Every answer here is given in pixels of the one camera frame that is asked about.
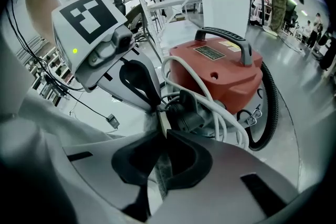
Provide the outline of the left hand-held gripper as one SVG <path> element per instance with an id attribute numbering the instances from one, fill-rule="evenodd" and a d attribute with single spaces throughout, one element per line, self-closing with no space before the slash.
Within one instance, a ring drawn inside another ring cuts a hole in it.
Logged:
<path id="1" fill-rule="evenodd" d="M 126 22 L 109 0 L 76 0 L 52 12 L 56 47 L 84 89 L 98 84 L 117 100 L 151 113 L 161 104 L 159 79 L 152 61 L 133 48 Z"/>

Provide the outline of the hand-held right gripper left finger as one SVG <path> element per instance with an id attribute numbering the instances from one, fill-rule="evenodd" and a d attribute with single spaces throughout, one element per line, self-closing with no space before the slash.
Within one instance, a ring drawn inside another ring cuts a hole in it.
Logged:
<path id="1" fill-rule="evenodd" d="M 163 135 L 148 131 L 64 147 L 76 172 L 114 208 L 141 222 L 150 216 L 148 177 L 162 153 Z"/>

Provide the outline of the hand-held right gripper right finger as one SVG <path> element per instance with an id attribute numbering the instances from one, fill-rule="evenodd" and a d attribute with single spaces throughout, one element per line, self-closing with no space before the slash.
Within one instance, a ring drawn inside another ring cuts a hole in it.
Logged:
<path id="1" fill-rule="evenodd" d="M 285 177 L 237 146 L 168 130 L 166 150 L 172 176 L 155 223 L 258 223 L 298 196 Z"/>

